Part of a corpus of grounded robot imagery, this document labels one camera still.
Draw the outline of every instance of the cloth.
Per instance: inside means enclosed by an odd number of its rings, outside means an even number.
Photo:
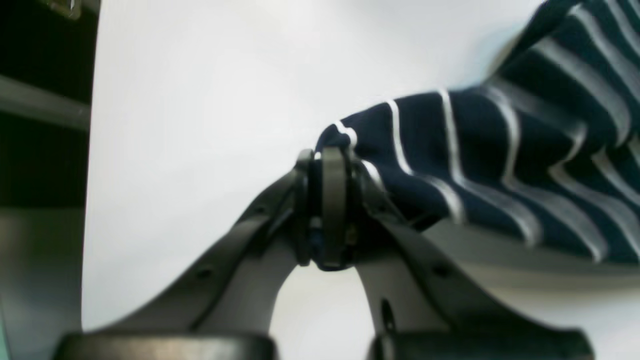
[[[400,205],[595,262],[640,256],[640,3],[549,0],[484,83],[327,128]]]

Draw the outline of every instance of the white surface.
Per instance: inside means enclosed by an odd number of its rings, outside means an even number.
[[[160,292],[332,122],[390,97],[483,79],[540,2],[105,1],[84,328],[115,321]],[[549,285],[556,276],[529,287],[523,280],[522,289],[504,286],[522,272],[470,269],[531,314],[590,324],[599,359],[637,359],[637,346],[616,336],[640,331],[616,322],[640,323],[636,290],[576,297]],[[298,269],[280,295],[271,333],[284,360],[364,358],[372,323],[354,272]]]

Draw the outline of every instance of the striped cloth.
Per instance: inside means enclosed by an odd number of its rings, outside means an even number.
[[[640,256],[639,0],[549,0],[484,83],[335,123],[398,204],[594,262]]]

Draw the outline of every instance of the white stripe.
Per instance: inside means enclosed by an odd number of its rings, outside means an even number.
[[[629,201],[640,206],[640,194],[638,194],[618,173],[616,168],[609,160],[605,149],[594,154],[591,159],[598,170],[604,175],[609,182],[618,189]]]
[[[627,105],[606,80],[580,58],[548,37],[536,43],[533,49],[580,83],[609,113],[616,128],[616,145],[622,145],[631,130],[631,116]]]
[[[563,188],[604,211],[622,231],[640,259],[640,225],[636,215],[622,201],[594,191],[576,181],[564,168],[564,162],[549,169],[549,175]]]
[[[367,160],[360,160],[360,161],[362,162],[364,167],[367,169],[367,172],[369,173],[369,176],[371,176],[371,179],[373,180],[374,184],[376,184],[376,186],[383,192],[387,192],[387,189],[385,188],[385,184],[382,182],[382,177],[380,176],[380,173],[378,172],[378,169],[376,168],[376,166],[368,162]]]
[[[438,93],[442,97],[447,143],[449,144],[449,171],[451,172],[453,180],[466,191],[483,199],[485,202],[495,206],[507,214],[507,216],[511,217],[520,228],[520,232],[527,246],[532,247],[537,245],[542,241],[542,227],[538,219],[529,209],[510,196],[489,186],[475,183],[465,177],[460,159],[460,147],[458,145],[458,134],[453,107],[451,106],[451,98],[446,90],[439,90]]]
[[[633,50],[636,52],[638,56],[640,56],[640,37],[636,33],[636,31],[629,23],[629,19],[625,15],[625,12],[620,8],[617,0],[605,0],[607,5],[609,5],[609,9],[613,14],[616,23],[618,24],[618,28],[620,28],[620,32],[622,36],[625,38],[627,43]]]
[[[638,4],[636,0],[629,0],[628,2],[629,5],[631,5],[631,8],[636,13],[637,18],[640,20],[640,4]]]
[[[571,127],[568,127],[566,124],[561,122],[563,119],[567,122],[568,120],[571,120],[571,118],[554,117],[556,114],[554,113],[555,111],[552,105],[545,105],[541,99],[537,99],[535,96],[528,94],[525,90],[509,84],[507,81],[496,78],[492,80],[492,84],[494,86],[499,86],[506,94],[509,94],[509,100],[519,110],[530,113],[534,119],[540,120],[562,132],[573,142],[572,148],[569,150],[568,154],[562,160],[549,168],[549,175],[558,183],[558,185],[605,213],[620,228],[627,241],[631,244],[631,247],[637,252],[640,258],[640,252],[638,252],[640,249],[640,245],[638,244],[640,241],[640,225],[638,224],[638,219],[632,210],[629,209],[622,201],[580,184],[569,173],[567,173],[564,168],[564,164],[571,161],[578,154],[580,148],[584,144],[587,133],[586,126],[582,124],[579,127],[571,129]],[[635,144],[637,144],[638,150],[636,161],[638,161],[638,164],[640,165],[640,141],[638,141],[636,136],[633,137],[632,141],[629,143],[629,148],[633,153],[632,148],[634,146],[634,140],[636,141]]]
[[[400,169],[411,176],[417,176],[422,179],[425,183],[433,186],[440,192],[445,202],[447,203],[447,207],[449,208],[449,214],[451,215],[452,221],[455,224],[464,224],[467,222],[467,216],[465,214],[465,207],[460,199],[460,196],[456,193],[455,190],[449,184],[442,181],[441,179],[424,174],[416,174],[413,169],[409,166],[405,156],[404,150],[402,146],[402,140],[400,139],[400,109],[395,101],[389,100],[387,101],[389,108],[391,109],[391,118],[393,125],[393,137],[394,137],[394,149],[396,151],[396,159],[398,161],[398,165]]]
[[[488,88],[484,95],[491,100],[502,115],[508,128],[509,152],[502,175],[504,186],[535,202],[553,215],[556,220],[573,231],[582,243],[591,251],[594,262],[601,262],[607,257],[607,242],[598,227],[580,208],[562,195],[536,188],[522,183],[514,175],[514,168],[520,148],[520,120],[518,114],[509,104],[507,97],[497,88]]]
[[[633,155],[636,164],[640,167],[640,139],[638,139],[637,134],[631,138],[631,141],[629,141],[627,146],[629,147],[629,151],[631,152],[631,155]]]
[[[358,145],[358,135],[356,131],[350,127],[345,127],[342,121],[336,121],[333,125],[335,125],[335,128],[338,129],[340,134],[345,134],[349,137],[349,148],[351,150],[355,149],[356,145]]]
[[[613,70],[636,98],[636,101],[640,102],[640,77],[638,76],[638,69],[610,43],[602,33],[602,29],[596,19],[581,5],[574,6],[569,14],[578,19],[600,53],[607,59]]]

